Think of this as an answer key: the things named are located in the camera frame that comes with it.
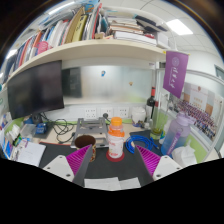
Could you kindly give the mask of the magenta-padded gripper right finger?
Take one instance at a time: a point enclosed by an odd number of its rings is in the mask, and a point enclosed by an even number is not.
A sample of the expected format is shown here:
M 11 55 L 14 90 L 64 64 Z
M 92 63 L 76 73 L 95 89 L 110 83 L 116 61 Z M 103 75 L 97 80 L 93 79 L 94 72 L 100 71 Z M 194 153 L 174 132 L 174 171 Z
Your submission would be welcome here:
M 136 146 L 136 149 L 139 151 L 146 169 L 154 181 L 182 169 L 178 163 L 167 155 L 159 156 L 139 145 Z

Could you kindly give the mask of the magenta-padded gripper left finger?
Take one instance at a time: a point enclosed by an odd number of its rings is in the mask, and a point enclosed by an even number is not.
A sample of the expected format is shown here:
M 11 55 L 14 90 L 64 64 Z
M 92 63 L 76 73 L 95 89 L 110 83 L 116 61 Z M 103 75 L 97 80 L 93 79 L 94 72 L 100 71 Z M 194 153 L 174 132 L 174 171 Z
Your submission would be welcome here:
M 81 186 L 92 152 L 92 145 L 88 145 L 68 156 L 58 155 L 44 167 L 44 170 Z

